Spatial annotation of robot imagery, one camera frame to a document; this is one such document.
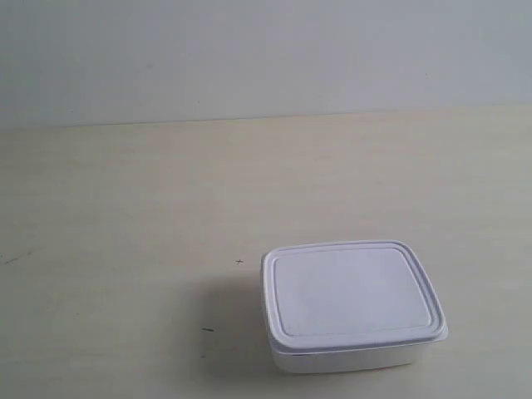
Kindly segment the white lidded plastic container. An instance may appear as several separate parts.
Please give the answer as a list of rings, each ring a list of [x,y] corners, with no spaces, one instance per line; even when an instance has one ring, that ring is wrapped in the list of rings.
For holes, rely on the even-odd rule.
[[[402,366],[448,336],[425,269],[399,241],[273,249],[262,258],[261,287],[273,360],[285,372]]]

